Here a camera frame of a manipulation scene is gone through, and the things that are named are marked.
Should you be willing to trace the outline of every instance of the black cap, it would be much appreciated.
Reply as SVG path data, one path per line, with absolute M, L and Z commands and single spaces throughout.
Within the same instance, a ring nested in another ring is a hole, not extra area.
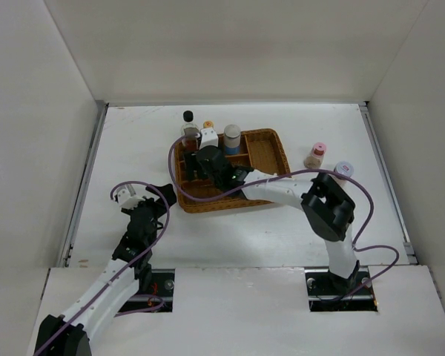
M 185 111 L 183 113 L 183 120 L 186 122 L 192 122 L 193 121 L 193 111 Z

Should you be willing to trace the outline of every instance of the wicker basket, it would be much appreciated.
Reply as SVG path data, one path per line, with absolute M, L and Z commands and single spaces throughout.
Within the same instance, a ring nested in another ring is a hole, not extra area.
M 240 152 L 226 156 L 233 165 L 254 167 L 267 174 L 285 174 L 290 171 L 287 157 L 283 151 L 277 132 L 270 128 L 243 131 L 240 141 Z M 223 146 L 223 135 L 218 135 L 220 147 Z M 209 180 L 186 180 L 185 162 L 183 160 L 183 145 L 180 143 L 175 150 L 176 178 L 178 184 L 186 193 L 197 198 L 215 197 L 221 194 Z M 265 200 L 242 200 L 224 197 L 216 202 L 195 202 L 178 193 L 178 203 L 187 213 L 204 213 L 246 206 L 270 204 Z

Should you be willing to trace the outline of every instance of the white table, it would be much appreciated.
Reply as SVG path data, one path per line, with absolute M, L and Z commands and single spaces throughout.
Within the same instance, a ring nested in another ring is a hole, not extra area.
M 156 185 L 170 182 L 166 158 L 171 143 L 179 137 L 185 110 L 194 112 L 198 125 L 212 120 L 217 132 L 230 123 L 237 123 L 243 130 L 275 129 L 293 171 L 303 168 L 303 160 L 315 142 L 325 142 L 328 149 L 322 168 L 333 169 L 338 161 L 350 161 L 355 167 L 354 178 L 366 186 L 375 201 L 375 215 L 358 246 L 392 245 L 400 252 L 399 263 L 409 262 L 401 225 L 358 105 L 281 103 L 110 108 L 71 266 L 103 266 L 125 232 L 128 217 L 108 198 L 115 184 L 135 179 Z M 314 175 L 299 177 L 310 179 Z M 347 185 L 346 191 L 357 205 L 357 231 L 368 204 L 356 187 Z M 374 250 L 358 258 L 363 265 L 388 264 L 393 253 Z M 264 205 L 186 214 L 175 205 L 169 229 L 154 248 L 151 263 L 154 268 L 327 266 L 328 257 L 323 241 L 297 209 Z
M 99 273 L 51 271 L 29 356 L 42 319 Z M 173 312 L 114 319 L 93 356 L 445 356 L 445 314 L 427 267 L 396 266 L 375 280 L 378 312 L 310 312 L 304 281 L 302 268 L 178 268 Z

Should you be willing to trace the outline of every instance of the small bottle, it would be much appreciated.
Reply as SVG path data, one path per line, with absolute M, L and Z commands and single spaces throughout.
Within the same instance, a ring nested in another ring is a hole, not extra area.
M 227 125 L 224 128 L 224 152 L 225 154 L 238 154 L 240 149 L 240 127 Z
M 193 111 L 185 111 L 183 113 L 183 120 L 185 120 L 185 124 L 181 127 L 181 135 L 195 135 L 200 132 L 196 124 L 193 123 Z M 195 137 L 194 139 L 183 139 L 183 145 L 188 151 L 196 151 L 198 149 L 198 140 Z
M 303 164 L 309 169 L 318 169 L 321 167 L 323 157 L 325 156 L 326 145 L 322 142 L 317 142 L 313 145 L 310 154 L 305 158 Z
M 333 171 L 335 173 L 342 174 L 345 177 L 351 178 L 351 176 L 355 173 L 355 168 L 352 166 L 351 163 L 341 161 L 336 164 Z M 342 187 L 346 184 L 346 179 L 338 178 L 335 176 L 333 176 L 333 179 L 336 180 L 336 182 Z
M 204 121 L 202 128 L 214 128 L 214 123 L 212 121 Z

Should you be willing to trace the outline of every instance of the white panel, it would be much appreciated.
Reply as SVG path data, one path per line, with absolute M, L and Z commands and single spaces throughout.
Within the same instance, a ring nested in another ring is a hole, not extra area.
M 370 99 L 426 0 L 47 0 L 97 99 Z
M 96 105 L 41 0 L 0 1 L 0 266 L 48 266 Z
M 445 307 L 445 0 L 431 0 L 369 106 L 409 235 Z
M 23 355 L 33 332 L 47 268 L 0 268 L 0 356 Z
M 341 160 L 350 161 L 355 167 L 354 178 L 366 186 L 375 201 L 373 220 L 358 246 L 393 245 L 400 252 L 400 263 L 408 263 L 401 226 L 359 107 L 280 103 L 110 108 L 76 235 L 72 266 L 104 266 L 124 234 L 128 216 L 108 197 L 115 184 L 135 179 L 156 185 L 170 182 L 168 150 L 179 137 L 185 110 L 193 110 L 199 126 L 212 120 L 218 133 L 235 122 L 243 130 L 273 128 L 293 171 L 303 168 L 314 143 L 325 142 L 328 149 L 322 167 L 333 169 Z M 313 177 L 300 176 L 305 181 Z M 141 187 L 136 189 L 145 193 Z M 346 191 L 356 202 L 353 231 L 357 232 L 369 205 L 356 187 L 346 185 Z M 386 249 L 358 256 L 365 265 L 393 260 L 393 253 Z M 158 268 L 327 266 L 328 255 L 325 243 L 314 234 L 304 213 L 289 206 L 187 214 L 177 205 L 171 209 L 169 228 L 155 247 L 151 262 Z
M 28 355 L 39 322 L 98 274 L 52 270 Z M 312 313 L 304 280 L 298 268 L 177 269 L 173 312 L 115 319 L 93 356 L 445 356 L 445 314 L 427 267 L 395 267 L 376 280 L 378 313 Z

